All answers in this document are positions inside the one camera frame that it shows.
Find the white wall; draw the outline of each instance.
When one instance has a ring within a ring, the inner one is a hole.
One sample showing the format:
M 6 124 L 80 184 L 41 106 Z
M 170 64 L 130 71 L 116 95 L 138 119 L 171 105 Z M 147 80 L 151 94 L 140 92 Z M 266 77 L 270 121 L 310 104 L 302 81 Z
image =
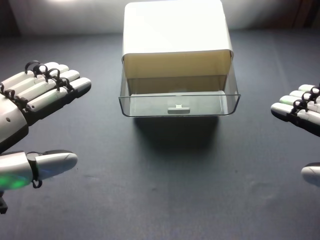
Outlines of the white wall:
M 148 0 L 9 1 L 23 35 L 121 33 L 126 4 L 148 2 Z M 296 11 L 299 5 L 299 0 L 221 1 L 228 27 L 232 30 L 266 26 L 285 11 Z

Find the robotic hand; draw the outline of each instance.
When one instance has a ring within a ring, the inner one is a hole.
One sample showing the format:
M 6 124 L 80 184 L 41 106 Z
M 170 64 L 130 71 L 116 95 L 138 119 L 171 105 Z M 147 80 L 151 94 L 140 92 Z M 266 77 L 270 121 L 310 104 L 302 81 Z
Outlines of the robotic hand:
M 64 105 L 80 98 L 91 88 L 88 78 L 68 66 L 34 60 L 24 71 L 0 82 L 0 154 L 24 138 L 29 126 Z M 35 189 L 42 180 L 72 169 L 78 158 L 67 150 L 46 152 L 10 152 L 0 155 L 0 214 L 8 207 L 4 191 L 32 183 Z
M 320 137 L 320 86 L 302 85 L 271 106 L 278 119 L 291 122 Z M 306 165 L 301 174 L 305 181 L 320 187 L 320 162 Z

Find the storage box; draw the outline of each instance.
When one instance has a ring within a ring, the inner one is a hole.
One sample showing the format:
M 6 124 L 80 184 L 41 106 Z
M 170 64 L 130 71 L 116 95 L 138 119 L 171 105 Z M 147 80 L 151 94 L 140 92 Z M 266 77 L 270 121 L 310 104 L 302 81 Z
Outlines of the storage box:
M 214 116 L 236 110 L 233 50 L 219 0 L 125 7 L 120 105 L 128 117 Z

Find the transparent drawer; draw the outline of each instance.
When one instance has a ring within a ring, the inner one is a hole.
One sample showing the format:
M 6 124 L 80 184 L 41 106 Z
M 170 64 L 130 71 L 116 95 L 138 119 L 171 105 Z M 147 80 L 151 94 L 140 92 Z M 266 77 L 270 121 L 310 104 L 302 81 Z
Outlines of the transparent drawer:
M 127 117 L 230 115 L 241 96 L 232 61 L 227 75 L 128 79 L 122 69 L 119 101 Z

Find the gray tablecloth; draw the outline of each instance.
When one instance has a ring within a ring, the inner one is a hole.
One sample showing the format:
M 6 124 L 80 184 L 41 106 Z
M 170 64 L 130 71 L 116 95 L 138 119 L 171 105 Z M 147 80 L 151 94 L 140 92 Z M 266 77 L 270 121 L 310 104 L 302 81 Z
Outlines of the gray tablecloth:
M 37 59 L 92 89 L 29 129 L 10 151 L 66 149 L 79 161 L 43 187 L 7 191 L 3 240 L 318 240 L 320 189 L 300 171 L 320 139 L 270 106 L 320 82 L 320 33 L 231 32 L 242 94 L 233 115 L 126 118 L 121 35 L 0 40 L 0 79 Z

